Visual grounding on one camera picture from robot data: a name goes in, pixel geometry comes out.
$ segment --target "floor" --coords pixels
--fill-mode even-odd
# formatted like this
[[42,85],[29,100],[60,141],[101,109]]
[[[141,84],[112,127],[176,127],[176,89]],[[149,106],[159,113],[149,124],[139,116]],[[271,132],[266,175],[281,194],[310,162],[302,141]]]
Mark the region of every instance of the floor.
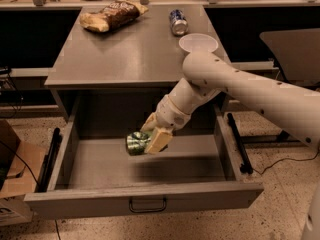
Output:
[[[254,112],[233,112],[241,135],[277,134],[279,129]],[[30,113],[8,120],[19,137],[48,147],[53,129],[65,127],[59,115]],[[301,145],[248,147],[253,167],[262,171],[283,157],[310,158],[314,152]],[[308,207],[320,178],[320,159],[284,161],[263,176],[256,172],[245,181],[262,181],[264,192],[248,208],[192,213],[58,220],[62,240],[82,239],[246,239],[301,238]],[[0,239],[58,239],[55,222],[35,216],[26,224],[0,228]]]

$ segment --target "drawer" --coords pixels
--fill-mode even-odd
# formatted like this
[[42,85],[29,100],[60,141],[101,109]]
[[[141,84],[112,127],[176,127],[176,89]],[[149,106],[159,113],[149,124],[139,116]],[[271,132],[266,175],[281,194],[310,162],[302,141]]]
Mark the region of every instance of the drawer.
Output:
[[129,156],[163,89],[82,90],[75,99],[45,193],[25,202],[47,219],[246,208],[263,191],[244,183],[217,106],[198,108],[156,155]]

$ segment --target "box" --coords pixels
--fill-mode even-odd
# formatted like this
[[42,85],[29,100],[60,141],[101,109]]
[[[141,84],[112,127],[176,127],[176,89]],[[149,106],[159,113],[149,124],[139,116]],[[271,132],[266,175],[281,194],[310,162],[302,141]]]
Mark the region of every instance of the box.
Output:
[[0,226],[29,222],[33,212],[24,203],[23,197],[34,192],[37,183],[29,169],[12,151],[29,165],[38,179],[45,149],[21,141],[6,120],[0,120],[0,140],[7,146],[0,143],[0,162],[10,166],[0,191]]

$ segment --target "white bowl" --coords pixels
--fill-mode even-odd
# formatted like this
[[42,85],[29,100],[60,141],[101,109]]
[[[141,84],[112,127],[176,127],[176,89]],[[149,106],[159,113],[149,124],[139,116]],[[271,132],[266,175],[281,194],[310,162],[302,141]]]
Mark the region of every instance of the white bowl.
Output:
[[212,36],[205,34],[189,34],[181,37],[179,45],[185,52],[206,51],[214,52],[218,49],[218,42]]

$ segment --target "soda can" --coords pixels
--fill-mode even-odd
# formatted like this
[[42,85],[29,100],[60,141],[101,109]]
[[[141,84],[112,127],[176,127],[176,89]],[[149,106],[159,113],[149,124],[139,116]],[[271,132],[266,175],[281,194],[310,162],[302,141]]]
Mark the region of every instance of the soda can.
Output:
[[188,22],[181,10],[173,10],[169,16],[172,33],[176,36],[183,36],[188,32]]

